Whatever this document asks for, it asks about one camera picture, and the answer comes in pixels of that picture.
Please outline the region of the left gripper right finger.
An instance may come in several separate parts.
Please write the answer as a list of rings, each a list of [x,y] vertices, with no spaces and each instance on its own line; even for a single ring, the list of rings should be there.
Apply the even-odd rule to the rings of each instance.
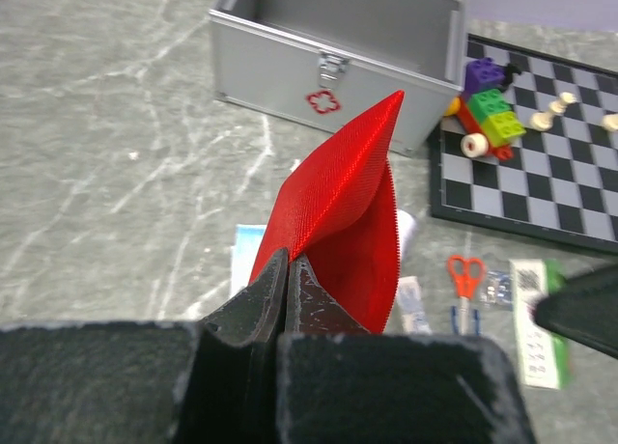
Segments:
[[[284,333],[364,335],[369,331],[323,288],[303,254],[290,266]]]

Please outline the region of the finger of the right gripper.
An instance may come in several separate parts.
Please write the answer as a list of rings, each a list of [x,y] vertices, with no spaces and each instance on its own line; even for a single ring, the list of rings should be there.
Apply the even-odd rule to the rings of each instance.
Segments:
[[[617,264],[565,281],[558,293],[534,309],[537,325],[556,335],[617,358]]]

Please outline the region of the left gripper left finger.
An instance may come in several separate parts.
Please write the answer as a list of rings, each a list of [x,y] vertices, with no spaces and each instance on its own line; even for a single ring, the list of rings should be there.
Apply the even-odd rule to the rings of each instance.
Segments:
[[[289,253],[280,248],[247,287],[204,318],[205,331],[231,347],[268,340],[285,308],[288,274]]]

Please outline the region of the green white medicine box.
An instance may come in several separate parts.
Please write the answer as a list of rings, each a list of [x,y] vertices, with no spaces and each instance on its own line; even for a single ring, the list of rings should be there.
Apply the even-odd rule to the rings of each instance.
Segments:
[[[540,327],[534,314],[538,302],[561,290],[562,269],[553,260],[516,259],[510,261],[510,274],[520,383],[559,390],[571,377],[569,346]]]

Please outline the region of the red first aid pouch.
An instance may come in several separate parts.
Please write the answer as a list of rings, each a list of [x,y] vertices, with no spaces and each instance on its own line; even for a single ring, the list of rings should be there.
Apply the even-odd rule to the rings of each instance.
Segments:
[[[400,275],[388,150],[405,94],[349,121],[283,182],[251,276],[279,248],[306,255],[319,283],[371,333],[383,331]]]

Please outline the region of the small blue white packet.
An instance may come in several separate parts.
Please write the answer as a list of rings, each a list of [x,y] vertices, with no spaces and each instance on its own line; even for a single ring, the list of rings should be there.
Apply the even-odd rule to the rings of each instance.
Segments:
[[[421,287],[416,276],[399,279],[396,304],[399,308],[402,326],[406,333],[432,334],[424,310]]]

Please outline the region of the white bandage roll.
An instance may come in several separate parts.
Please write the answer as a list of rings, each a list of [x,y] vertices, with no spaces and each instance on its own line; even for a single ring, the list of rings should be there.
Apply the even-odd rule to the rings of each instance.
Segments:
[[[399,262],[402,263],[406,258],[408,246],[416,229],[416,219],[410,213],[402,209],[397,210],[396,219],[399,243]]]

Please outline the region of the orange handled small scissors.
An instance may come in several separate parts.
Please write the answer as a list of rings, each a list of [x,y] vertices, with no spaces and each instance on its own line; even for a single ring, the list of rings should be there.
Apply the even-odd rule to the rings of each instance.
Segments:
[[[485,278],[485,265],[477,258],[464,258],[452,255],[447,261],[447,268],[455,286],[458,299],[456,307],[471,307],[474,294]]]

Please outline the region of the blue tweezers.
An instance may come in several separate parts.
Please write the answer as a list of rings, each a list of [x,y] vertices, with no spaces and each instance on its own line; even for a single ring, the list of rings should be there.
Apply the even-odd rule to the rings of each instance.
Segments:
[[[451,327],[456,335],[480,335],[480,315],[477,309],[451,307]]]

